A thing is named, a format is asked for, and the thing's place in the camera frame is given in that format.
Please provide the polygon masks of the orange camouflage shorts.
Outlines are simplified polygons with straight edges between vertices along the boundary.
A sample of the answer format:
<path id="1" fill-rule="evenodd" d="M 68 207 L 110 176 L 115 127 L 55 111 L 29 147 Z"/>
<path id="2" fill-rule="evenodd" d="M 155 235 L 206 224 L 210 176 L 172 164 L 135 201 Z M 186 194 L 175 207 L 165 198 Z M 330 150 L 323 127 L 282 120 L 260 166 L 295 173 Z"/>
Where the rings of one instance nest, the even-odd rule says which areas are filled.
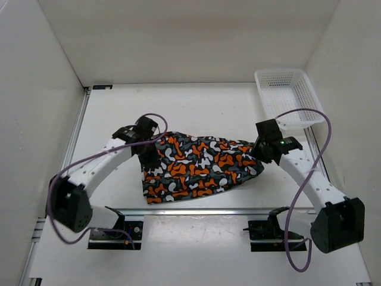
<path id="1" fill-rule="evenodd" d="M 219 194 L 257 178 L 263 164 L 251 155 L 254 143 L 215 136 L 167 132 L 155 143 L 158 156 L 140 161 L 148 204 Z"/>

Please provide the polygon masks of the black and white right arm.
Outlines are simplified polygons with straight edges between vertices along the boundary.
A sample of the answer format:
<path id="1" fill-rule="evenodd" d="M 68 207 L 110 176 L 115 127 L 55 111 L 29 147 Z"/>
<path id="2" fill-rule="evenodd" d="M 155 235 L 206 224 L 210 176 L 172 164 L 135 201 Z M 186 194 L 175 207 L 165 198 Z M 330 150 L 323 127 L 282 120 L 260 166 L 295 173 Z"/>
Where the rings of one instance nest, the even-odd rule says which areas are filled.
<path id="1" fill-rule="evenodd" d="M 290 207 L 271 211 L 268 233 L 281 238 L 288 231 L 309 238 L 323 253 L 361 242 L 364 239 L 365 206 L 359 198 L 348 198 L 324 175 L 294 137 L 283 137 L 274 119 L 256 124 L 258 137 L 251 155 L 262 163 L 275 162 L 303 188 L 315 216 L 294 212 Z"/>

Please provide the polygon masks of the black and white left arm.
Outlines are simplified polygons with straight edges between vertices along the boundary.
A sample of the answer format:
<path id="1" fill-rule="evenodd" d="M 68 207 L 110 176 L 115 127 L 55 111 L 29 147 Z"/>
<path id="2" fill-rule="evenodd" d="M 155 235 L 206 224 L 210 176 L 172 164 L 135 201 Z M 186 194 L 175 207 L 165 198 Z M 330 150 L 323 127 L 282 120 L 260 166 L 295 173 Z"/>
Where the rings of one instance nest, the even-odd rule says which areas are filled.
<path id="1" fill-rule="evenodd" d="M 53 224 L 60 223 L 74 233 L 95 228 L 104 229 L 111 238 L 124 234 L 123 215 L 111 207 L 91 205 L 90 198 L 113 171 L 133 156 L 157 158 L 155 143 L 161 135 L 151 116 L 144 114 L 136 123 L 120 127 L 99 153 L 67 166 L 51 179 L 47 211 Z"/>

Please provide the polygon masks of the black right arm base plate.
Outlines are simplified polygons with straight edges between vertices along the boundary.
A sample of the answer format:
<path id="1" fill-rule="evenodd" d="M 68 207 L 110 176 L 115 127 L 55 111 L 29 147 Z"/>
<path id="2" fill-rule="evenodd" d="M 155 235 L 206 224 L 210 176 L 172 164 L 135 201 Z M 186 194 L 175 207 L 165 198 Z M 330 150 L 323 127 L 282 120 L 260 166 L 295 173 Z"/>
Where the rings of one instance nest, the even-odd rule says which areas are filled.
<path id="1" fill-rule="evenodd" d="M 271 231 L 266 220 L 249 220 L 243 231 L 249 233 L 251 252 L 285 252 L 284 231 Z M 290 251 L 307 250 L 303 236 L 289 232 L 288 239 Z"/>

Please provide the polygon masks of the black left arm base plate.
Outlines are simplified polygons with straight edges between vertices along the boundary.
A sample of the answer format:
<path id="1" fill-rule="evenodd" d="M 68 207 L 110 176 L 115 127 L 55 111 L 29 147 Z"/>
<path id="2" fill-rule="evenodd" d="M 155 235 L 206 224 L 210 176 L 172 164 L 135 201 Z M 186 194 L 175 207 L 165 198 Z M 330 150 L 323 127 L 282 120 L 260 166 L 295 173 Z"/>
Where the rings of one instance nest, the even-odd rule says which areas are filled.
<path id="1" fill-rule="evenodd" d="M 126 217 L 122 232 L 91 230 L 88 250 L 141 250 L 143 236 L 143 217 Z"/>

